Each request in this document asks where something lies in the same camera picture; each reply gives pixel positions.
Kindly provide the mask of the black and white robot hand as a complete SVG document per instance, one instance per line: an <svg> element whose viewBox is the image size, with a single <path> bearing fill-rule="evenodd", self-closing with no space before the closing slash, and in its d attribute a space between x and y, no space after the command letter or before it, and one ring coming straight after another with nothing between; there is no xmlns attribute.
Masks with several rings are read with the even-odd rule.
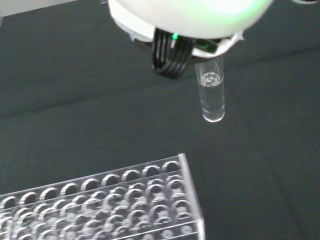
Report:
<svg viewBox="0 0 320 240"><path fill-rule="evenodd" d="M191 64L220 57L268 8L270 0L110 0L114 23L151 54L156 75L179 78Z"/></svg>

